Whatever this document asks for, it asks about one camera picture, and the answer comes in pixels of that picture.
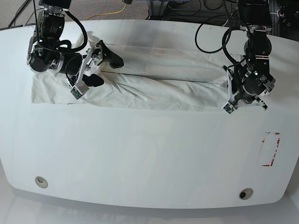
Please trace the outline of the white t-shirt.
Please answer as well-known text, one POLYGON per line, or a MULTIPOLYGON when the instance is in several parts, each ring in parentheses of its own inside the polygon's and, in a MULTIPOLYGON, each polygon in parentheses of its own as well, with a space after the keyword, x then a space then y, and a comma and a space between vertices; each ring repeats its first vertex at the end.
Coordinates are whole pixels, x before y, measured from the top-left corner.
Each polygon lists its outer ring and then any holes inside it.
POLYGON ((47 71, 33 76, 34 104, 91 104, 99 107, 155 111, 218 112, 228 102, 229 65, 223 53, 110 44, 124 66, 103 63, 92 73, 104 84, 75 99, 63 74, 47 71))

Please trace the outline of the right table grommet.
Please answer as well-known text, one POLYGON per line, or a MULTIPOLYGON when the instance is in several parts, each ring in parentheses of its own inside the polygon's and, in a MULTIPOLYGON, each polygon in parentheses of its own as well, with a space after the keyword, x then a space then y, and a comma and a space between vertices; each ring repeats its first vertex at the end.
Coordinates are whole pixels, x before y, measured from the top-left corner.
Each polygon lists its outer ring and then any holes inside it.
POLYGON ((253 195, 253 189, 251 188, 246 188, 246 189, 243 189, 240 194, 239 194, 239 198, 241 200, 248 200, 249 198, 251 198, 253 195))

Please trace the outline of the table grommet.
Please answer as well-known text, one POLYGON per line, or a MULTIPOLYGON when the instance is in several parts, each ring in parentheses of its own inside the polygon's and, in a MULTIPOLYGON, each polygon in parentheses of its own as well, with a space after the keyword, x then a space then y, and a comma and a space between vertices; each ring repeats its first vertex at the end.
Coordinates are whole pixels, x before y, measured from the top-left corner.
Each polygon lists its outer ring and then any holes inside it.
POLYGON ((243 189, 240 194, 239 194, 239 198, 241 200, 248 200, 249 198, 251 198, 253 195, 253 189, 251 188, 246 188, 246 189, 243 189))
POLYGON ((37 186, 42 189, 46 189, 48 187, 48 182, 43 177, 37 176, 35 178, 35 182, 37 186))

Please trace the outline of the left table grommet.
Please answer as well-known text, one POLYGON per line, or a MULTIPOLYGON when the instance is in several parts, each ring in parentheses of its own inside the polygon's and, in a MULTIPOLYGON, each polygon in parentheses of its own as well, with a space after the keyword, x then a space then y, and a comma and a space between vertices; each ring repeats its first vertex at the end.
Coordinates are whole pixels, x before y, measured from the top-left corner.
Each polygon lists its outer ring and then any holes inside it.
POLYGON ((48 187, 48 182, 43 177, 37 176, 35 178, 35 182, 37 186, 42 189, 46 189, 48 187))

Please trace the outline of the red tape rectangle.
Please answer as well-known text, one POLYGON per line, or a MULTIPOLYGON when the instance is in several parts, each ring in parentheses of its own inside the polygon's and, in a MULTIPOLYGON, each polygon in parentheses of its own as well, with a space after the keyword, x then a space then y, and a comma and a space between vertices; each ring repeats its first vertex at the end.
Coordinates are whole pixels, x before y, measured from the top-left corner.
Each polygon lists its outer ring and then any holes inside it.
POLYGON ((279 132, 266 132, 262 139, 259 165, 262 167, 273 166, 278 146, 280 143, 279 132))

